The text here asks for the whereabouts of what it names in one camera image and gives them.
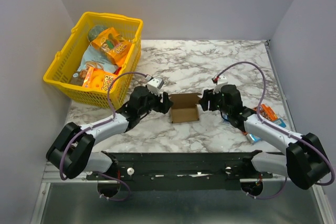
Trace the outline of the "brown cardboard paper box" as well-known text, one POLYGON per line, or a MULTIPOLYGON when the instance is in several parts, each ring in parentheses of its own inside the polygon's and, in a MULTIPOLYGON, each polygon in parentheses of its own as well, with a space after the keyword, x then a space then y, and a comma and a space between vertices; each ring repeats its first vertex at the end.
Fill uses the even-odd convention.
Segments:
POLYGON ((180 93, 169 95, 173 102, 171 107, 171 123, 190 123, 200 120, 197 105, 200 100, 200 93, 180 93))

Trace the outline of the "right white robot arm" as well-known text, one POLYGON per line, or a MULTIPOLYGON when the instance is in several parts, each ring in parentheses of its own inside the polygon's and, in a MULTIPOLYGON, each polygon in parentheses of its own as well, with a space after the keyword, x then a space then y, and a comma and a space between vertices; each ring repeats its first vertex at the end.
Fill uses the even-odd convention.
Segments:
POLYGON ((296 133, 266 120, 243 105, 235 85, 205 89, 199 104, 203 111, 219 111, 234 128, 261 138, 281 152, 276 155, 256 151, 241 165, 246 177, 255 177, 259 172, 278 174, 304 190, 327 174, 332 182, 335 180, 334 170, 316 135, 296 133))

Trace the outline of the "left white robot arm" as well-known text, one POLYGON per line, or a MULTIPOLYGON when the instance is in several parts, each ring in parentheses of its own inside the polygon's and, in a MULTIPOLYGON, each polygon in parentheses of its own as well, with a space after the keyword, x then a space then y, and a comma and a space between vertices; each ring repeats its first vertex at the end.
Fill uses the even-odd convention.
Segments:
POLYGON ((91 124, 64 126, 46 158, 62 174, 62 179, 73 179, 82 172, 98 172, 104 179, 116 175, 112 158, 103 152, 93 152, 98 143, 133 129, 151 111, 166 114, 173 102, 166 92, 153 94, 147 87, 134 88, 128 102, 116 114, 91 124))

